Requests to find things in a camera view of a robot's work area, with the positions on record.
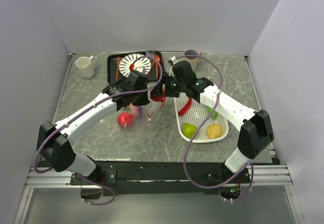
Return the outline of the red strawberry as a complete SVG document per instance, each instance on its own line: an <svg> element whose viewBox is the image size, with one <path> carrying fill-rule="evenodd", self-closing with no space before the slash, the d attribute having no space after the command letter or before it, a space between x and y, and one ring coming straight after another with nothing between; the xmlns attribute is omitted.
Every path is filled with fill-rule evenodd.
<svg viewBox="0 0 324 224"><path fill-rule="evenodd" d="M150 98L154 102L161 102L161 103L165 102L165 97L164 96L151 95Z"/></svg>

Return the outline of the purple onion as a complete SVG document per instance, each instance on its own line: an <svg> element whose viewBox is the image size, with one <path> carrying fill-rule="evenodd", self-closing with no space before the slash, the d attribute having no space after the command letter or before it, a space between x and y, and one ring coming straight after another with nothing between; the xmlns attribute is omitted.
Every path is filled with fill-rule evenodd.
<svg viewBox="0 0 324 224"><path fill-rule="evenodd" d="M142 112L143 112L143 108L141 106L134 106L134 105L130 105L129 106L130 108L130 114L133 116L133 117L140 117L142 115Z"/></svg>

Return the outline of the clear zip top bag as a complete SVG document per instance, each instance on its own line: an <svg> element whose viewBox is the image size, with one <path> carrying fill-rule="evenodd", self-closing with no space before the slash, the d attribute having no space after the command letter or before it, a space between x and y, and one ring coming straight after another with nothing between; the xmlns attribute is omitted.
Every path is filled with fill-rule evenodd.
<svg viewBox="0 0 324 224"><path fill-rule="evenodd" d="M138 117L138 118L133 117L133 119L134 119L133 124L132 124L132 126L130 128L123 129L123 128L120 127L121 129L123 129L125 131L131 131L131 130L138 130L138 129L142 128L142 127L148 126L150 124L150 122L151 122L153 114L156 111L158 111L159 109L161 109L164 106L165 102L166 102L166 97L165 97L165 102L163 102L163 103L152 101L152 99L150 98L150 92L148 92L148 99L149 99L149 103L147 105L141 106L143 108L142 115L140 117ZM130 113L129 106L127 106L126 108L123 108L122 112Z"/></svg>

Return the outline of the red apple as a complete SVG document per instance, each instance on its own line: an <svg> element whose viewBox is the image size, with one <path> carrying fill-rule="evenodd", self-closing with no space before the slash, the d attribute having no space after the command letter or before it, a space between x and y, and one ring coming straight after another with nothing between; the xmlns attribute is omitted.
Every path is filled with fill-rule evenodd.
<svg viewBox="0 0 324 224"><path fill-rule="evenodd" d="M117 117L118 125L123 129L128 129L133 124L133 116L128 112L122 112Z"/></svg>

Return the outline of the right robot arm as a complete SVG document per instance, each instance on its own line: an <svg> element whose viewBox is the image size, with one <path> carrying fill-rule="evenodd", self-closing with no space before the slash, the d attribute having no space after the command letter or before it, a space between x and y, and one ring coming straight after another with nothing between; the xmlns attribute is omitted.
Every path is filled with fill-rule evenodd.
<svg viewBox="0 0 324 224"><path fill-rule="evenodd" d="M226 167L221 171L226 182L234 182L239 177L240 169L273 142L269 113L246 107L222 92L220 85L206 78L197 78L188 61L172 57L169 63L172 69L164 74L157 92L163 88L167 97L185 94L197 103L215 109L239 131L237 148L225 161Z"/></svg>

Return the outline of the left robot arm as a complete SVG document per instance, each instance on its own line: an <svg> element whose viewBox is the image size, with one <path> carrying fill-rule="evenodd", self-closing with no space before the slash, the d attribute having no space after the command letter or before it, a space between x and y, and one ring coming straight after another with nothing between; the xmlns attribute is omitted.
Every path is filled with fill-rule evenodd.
<svg viewBox="0 0 324 224"><path fill-rule="evenodd" d="M101 172L96 163L76 153L72 146L104 117L131 103L146 102L147 82L145 74L133 70L119 85L108 85L74 114L54 124L43 123L38 133L36 155L42 156L56 172L69 170L81 174L89 184L97 183Z"/></svg>

